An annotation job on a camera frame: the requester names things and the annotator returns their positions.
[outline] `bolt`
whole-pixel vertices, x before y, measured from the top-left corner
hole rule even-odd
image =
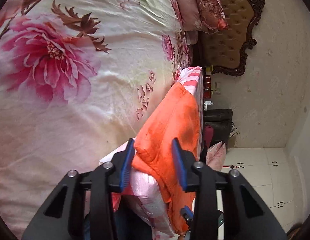
[[[105,162],[105,163],[103,164],[103,167],[104,167],[105,169],[110,169],[110,168],[112,168],[113,166],[114,166],[114,164],[111,163],[111,162]]]
[[[73,178],[73,177],[75,177],[76,175],[77,175],[77,171],[76,170],[70,170],[68,173],[67,173],[67,175],[68,175],[68,177],[71,177],[71,178]]]
[[[204,164],[202,162],[194,162],[193,166],[195,168],[201,169],[204,167]]]
[[[240,175],[240,172],[236,169],[233,169],[230,171],[231,176],[238,177]]]

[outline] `floral bed sheet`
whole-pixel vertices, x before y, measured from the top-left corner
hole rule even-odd
[[[0,215],[13,233],[68,170],[135,137],[187,64],[176,0],[7,0]]]

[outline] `orange cloth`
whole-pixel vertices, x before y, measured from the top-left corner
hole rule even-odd
[[[174,84],[138,133],[132,166],[153,176],[176,233],[188,229],[180,215],[182,207],[191,208],[195,193],[185,193],[175,175],[172,140],[178,138],[182,149],[197,153],[199,113],[196,100],[179,82]]]

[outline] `flower center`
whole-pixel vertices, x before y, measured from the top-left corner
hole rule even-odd
[[[47,41],[47,50],[50,58],[55,58],[57,60],[65,58],[63,52],[60,49],[56,48],[56,46],[50,41]]]

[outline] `blue jeans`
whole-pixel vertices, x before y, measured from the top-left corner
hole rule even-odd
[[[122,200],[114,213],[118,240],[152,240],[152,229]],[[90,240],[89,214],[84,221],[84,240]]]

